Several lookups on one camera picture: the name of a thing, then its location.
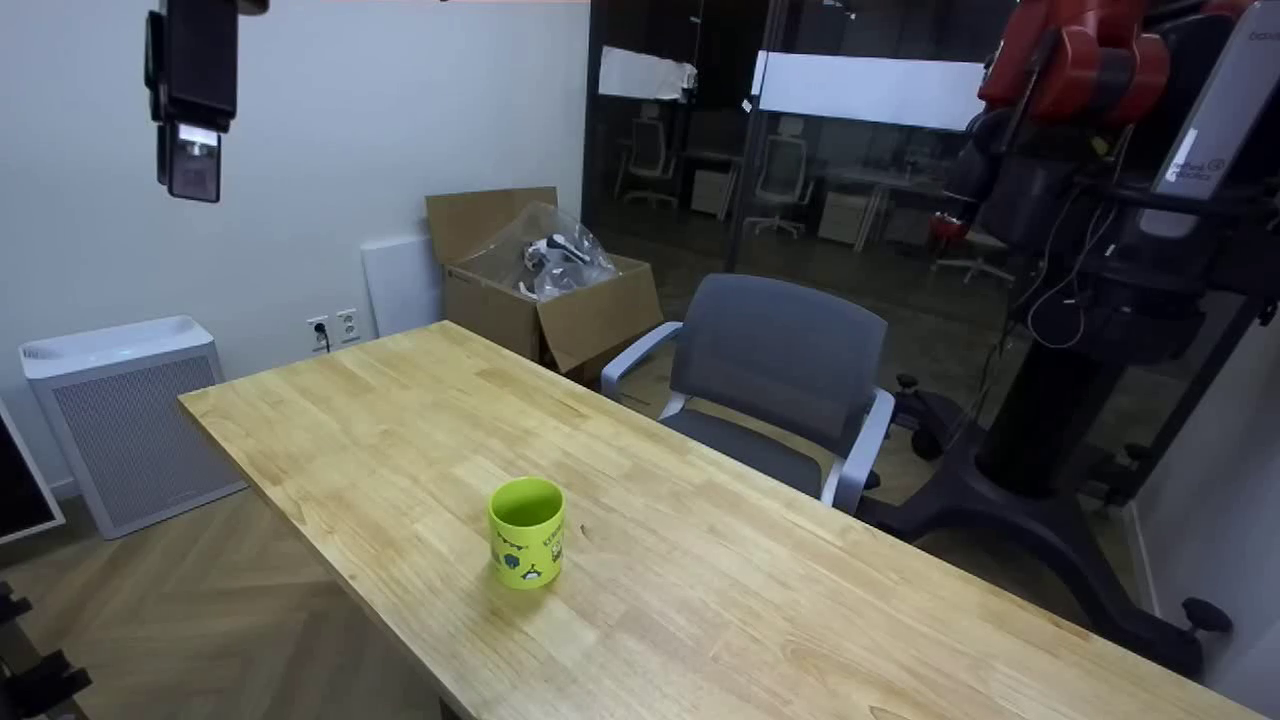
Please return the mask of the green plastic mug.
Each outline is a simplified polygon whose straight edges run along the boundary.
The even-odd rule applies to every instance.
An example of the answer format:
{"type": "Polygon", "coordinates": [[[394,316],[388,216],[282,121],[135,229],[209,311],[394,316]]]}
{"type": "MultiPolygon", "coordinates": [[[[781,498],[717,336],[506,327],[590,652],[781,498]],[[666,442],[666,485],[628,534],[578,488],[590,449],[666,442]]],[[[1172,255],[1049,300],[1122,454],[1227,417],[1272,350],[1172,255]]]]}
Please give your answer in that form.
{"type": "Polygon", "coordinates": [[[487,498],[495,581],[539,594],[565,564],[565,494],[552,480],[519,475],[487,498]]]}

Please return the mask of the grey office chair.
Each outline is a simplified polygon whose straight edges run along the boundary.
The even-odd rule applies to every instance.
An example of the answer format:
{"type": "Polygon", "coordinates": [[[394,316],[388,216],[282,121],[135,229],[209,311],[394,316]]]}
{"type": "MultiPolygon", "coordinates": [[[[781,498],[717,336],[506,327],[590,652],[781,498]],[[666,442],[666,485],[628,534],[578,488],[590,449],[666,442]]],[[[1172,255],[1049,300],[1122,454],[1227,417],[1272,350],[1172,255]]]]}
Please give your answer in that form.
{"type": "Polygon", "coordinates": [[[661,345],[670,345],[661,426],[860,511],[896,422],[896,396],[879,387],[885,316],[793,279],[712,274],[688,311],[618,350],[594,387],[616,391],[661,345]]]}

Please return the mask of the open cardboard box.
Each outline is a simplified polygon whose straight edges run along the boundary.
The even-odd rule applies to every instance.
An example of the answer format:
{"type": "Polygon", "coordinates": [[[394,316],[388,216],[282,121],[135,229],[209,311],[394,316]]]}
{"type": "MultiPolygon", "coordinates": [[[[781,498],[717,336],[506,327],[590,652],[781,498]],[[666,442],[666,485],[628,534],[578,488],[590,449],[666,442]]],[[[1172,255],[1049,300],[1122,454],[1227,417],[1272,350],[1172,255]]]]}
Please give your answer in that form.
{"type": "Polygon", "coordinates": [[[649,259],[608,252],[552,189],[422,201],[443,316],[537,365],[582,375],[665,321],[649,259]]]}

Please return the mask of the white wall panel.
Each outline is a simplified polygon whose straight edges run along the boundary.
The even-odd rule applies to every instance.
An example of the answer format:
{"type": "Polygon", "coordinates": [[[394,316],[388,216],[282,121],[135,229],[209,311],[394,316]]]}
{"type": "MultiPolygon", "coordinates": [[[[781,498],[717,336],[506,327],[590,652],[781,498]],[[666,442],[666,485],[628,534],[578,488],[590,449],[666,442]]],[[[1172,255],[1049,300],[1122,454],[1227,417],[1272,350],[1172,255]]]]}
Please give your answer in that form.
{"type": "Polygon", "coordinates": [[[439,316],[439,277],[422,238],[393,238],[358,249],[362,291],[380,336],[439,316]]]}

